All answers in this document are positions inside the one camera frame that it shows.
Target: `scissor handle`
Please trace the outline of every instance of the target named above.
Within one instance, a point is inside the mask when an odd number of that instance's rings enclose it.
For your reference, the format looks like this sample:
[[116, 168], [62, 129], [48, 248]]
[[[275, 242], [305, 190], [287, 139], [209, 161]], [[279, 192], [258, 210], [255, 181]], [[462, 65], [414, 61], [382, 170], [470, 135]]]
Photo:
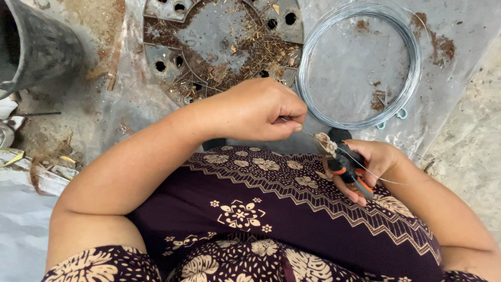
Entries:
[[386, 122], [383, 122], [382, 124], [376, 125], [376, 128], [379, 130], [383, 130], [386, 127]]
[[397, 118], [399, 118], [399, 119], [406, 119], [406, 118], [407, 118], [407, 110], [406, 110], [406, 109], [400, 109], [400, 110], [403, 110], [403, 111], [404, 111], [404, 116], [402, 116], [402, 115], [400, 114], [400, 111], [398, 111], [398, 113], [397, 113]]

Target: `wood chip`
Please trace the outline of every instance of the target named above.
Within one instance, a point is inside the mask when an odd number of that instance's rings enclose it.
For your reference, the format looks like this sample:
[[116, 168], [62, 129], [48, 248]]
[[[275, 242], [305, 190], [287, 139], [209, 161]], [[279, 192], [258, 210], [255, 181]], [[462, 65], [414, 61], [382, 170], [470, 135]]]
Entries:
[[279, 9], [280, 9], [280, 6], [278, 6], [277, 4], [273, 4], [273, 9], [275, 9], [275, 12], [277, 12], [278, 15], [280, 15], [279, 13]]

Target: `woman's right hand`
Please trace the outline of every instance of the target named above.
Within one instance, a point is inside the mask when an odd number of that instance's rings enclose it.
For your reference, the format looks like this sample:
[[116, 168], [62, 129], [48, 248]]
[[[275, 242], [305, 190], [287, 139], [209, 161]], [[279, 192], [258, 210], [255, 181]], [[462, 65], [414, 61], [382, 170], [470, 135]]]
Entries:
[[[396, 147], [391, 144], [377, 142], [377, 141], [363, 141], [356, 139], [345, 140], [352, 151], [358, 152], [365, 158], [365, 166], [372, 173], [367, 170], [362, 175], [365, 183], [369, 187], [376, 186], [379, 178], [391, 181], [391, 172], [395, 169], [399, 162], [408, 161], [408, 158]], [[362, 196], [357, 195], [351, 191], [346, 184], [341, 180], [341, 177], [336, 176], [327, 167], [327, 160], [324, 158], [322, 161], [325, 173], [330, 177], [336, 187], [347, 196], [354, 203], [365, 207], [367, 201]]]
[[184, 108], [207, 139], [270, 141], [301, 131], [308, 108], [287, 86], [271, 78], [246, 80]]

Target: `wire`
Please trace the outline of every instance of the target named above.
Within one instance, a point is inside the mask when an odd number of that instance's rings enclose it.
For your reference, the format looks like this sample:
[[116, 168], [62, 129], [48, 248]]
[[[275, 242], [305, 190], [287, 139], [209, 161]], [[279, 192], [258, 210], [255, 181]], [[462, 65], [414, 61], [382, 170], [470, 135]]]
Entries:
[[[374, 17], [385, 21], [393, 27], [401, 36], [405, 46], [407, 47], [410, 59], [409, 74], [405, 85], [395, 99], [395, 101], [384, 108], [383, 112], [376, 117], [360, 121], [360, 122], [339, 122], [332, 120], [323, 115], [315, 106], [310, 93], [309, 84], [309, 66], [310, 58], [313, 54], [320, 38], [323, 34], [337, 22], [357, 17], [367, 16]], [[318, 121], [332, 127], [348, 130], [360, 130], [381, 124], [391, 117], [396, 115], [400, 109], [409, 102], [412, 96], [416, 93], [421, 79], [421, 47], [414, 36], [409, 23], [410, 16], [403, 8], [389, 1], [388, 5], [382, 5], [372, 2], [351, 2], [343, 6], [337, 7], [334, 10], [325, 14], [311, 29], [307, 36], [306, 43], [303, 46], [303, 54], [299, 65], [298, 74], [296, 76], [296, 85], [298, 94], [308, 106], [308, 112]]]

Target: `brown stain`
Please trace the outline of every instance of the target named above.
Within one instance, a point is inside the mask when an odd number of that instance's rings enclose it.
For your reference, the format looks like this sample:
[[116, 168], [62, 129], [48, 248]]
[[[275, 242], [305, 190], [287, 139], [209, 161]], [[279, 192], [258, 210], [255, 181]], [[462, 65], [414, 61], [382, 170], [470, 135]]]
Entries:
[[355, 26], [355, 30], [357, 32], [368, 32], [369, 31], [369, 22], [364, 20], [359, 20], [357, 25]]
[[416, 28], [413, 31], [414, 36], [419, 39], [422, 30], [428, 32], [433, 46], [433, 54], [431, 55], [432, 63], [443, 67], [454, 59], [456, 46], [454, 45], [454, 41], [445, 35], [437, 36], [436, 32], [430, 30], [427, 23], [428, 17], [425, 13], [416, 13], [411, 18], [411, 24]]
[[431, 58], [435, 66], [445, 66], [454, 59], [456, 46], [454, 41], [444, 35], [437, 36], [435, 32], [430, 31], [431, 44], [433, 46], [433, 54]]
[[381, 111], [384, 109], [383, 103], [378, 99], [380, 97], [383, 101], [386, 99], [386, 91], [375, 90], [372, 92], [371, 109]]

